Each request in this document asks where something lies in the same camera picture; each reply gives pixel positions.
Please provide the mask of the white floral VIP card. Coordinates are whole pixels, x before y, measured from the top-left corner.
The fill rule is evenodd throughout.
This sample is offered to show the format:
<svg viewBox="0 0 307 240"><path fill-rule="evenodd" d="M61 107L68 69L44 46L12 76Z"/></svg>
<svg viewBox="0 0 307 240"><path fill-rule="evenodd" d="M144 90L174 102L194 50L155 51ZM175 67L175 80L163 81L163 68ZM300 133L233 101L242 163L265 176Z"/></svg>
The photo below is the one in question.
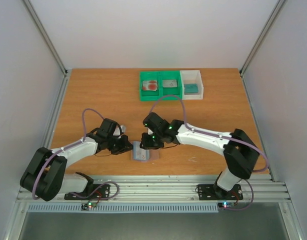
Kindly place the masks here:
<svg viewBox="0 0 307 240"><path fill-rule="evenodd" d="M135 161L145 162L150 158L149 150L140 148L140 141L133 142L132 159Z"/></svg>

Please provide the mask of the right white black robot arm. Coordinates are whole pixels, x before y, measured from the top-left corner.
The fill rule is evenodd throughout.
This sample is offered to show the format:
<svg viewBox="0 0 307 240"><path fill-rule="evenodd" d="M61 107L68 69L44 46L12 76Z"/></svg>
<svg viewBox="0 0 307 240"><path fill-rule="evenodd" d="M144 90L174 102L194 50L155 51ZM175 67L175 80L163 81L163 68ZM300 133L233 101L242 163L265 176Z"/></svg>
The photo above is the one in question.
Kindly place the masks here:
<svg viewBox="0 0 307 240"><path fill-rule="evenodd" d="M230 195L240 180L250 178L260 155L255 144L241 129L234 132L206 130L182 120L168 122L155 112L143 120L143 125L147 132L141 135L139 147L144 150L162 149L165 144L191 145L223 156L226 168L212 187L212 193L218 199Z"/></svg>

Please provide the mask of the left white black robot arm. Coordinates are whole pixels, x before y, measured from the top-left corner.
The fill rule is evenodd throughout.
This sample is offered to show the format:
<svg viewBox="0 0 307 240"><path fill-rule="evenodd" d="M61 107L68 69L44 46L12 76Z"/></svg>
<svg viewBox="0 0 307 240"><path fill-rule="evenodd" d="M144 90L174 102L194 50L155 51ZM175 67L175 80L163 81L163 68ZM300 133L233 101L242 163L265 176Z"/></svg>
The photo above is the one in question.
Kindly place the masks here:
<svg viewBox="0 0 307 240"><path fill-rule="evenodd" d="M99 189L94 180L81 172L66 175L65 171L74 163L104 150L108 150L111 155L131 151L133 144L124 131L123 125L105 118L100 127L69 145L54 149L40 147L24 171L20 186L31 192L34 200L48 202L62 193L90 199Z"/></svg>

